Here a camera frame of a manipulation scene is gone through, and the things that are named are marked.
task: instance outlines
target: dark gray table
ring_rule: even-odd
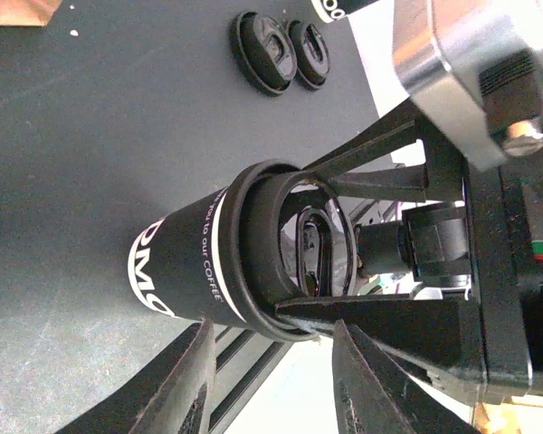
[[[325,29],[325,89],[270,99],[245,81],[228,24],[246,9],[293,18],[290,3],[75,0],[44,29],[0,29],[0,432],[58,429],[187,326],[129,288],[143,228],[376,119],[347,21]]]

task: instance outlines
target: bolt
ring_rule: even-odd
[[[538,118],[521,120],[507,128],[503,150],[510,156],[530,156],[543,147],[543,131]]]

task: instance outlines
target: brown cardboard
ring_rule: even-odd
[[[0,0],[0,25],[47,25],[62,0]]]

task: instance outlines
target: screw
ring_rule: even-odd
[[[510,156],[530,156],[543,147],[543,131],[538,118],[521,120],[507,128],[503,150]]]

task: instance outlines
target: white stripe on cup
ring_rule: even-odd
[[[219,204],[217,205],[217,209],[215,210],[214,227],[211,232],[211,254],[214,261],[215,277],[217,278],[217,283],[219,283],[219,288],[221,289],[221,292],[224,295],[225,301],[227,302],[229,307],[234,311],[234,313],[242,321],[244,321],[244,323],[247,323],[247,321],[245,321],[245,318],[242,316],[242,314],[239,313],[239,310],[237,309],[237,306],[233,302],[232,296],[229,293],[229,289],[227,289],[227,285],[225,284],[225,279],[224,279],[224,271],[221,268],[221,258],[219,257],[219,219],[221,218],[221,207],[224,204],[226,195],[227,193],[223,195],[223,197],[219,201]]]
[[[334,21],[333,18],[328,15],[326,9],[324,9],[324,6],[322,5],[322,0],[311,0],[311,3],[314,6],[314,9],[316,9],[316,14],[318,14],[318,16],[324,23],[329,24]]]

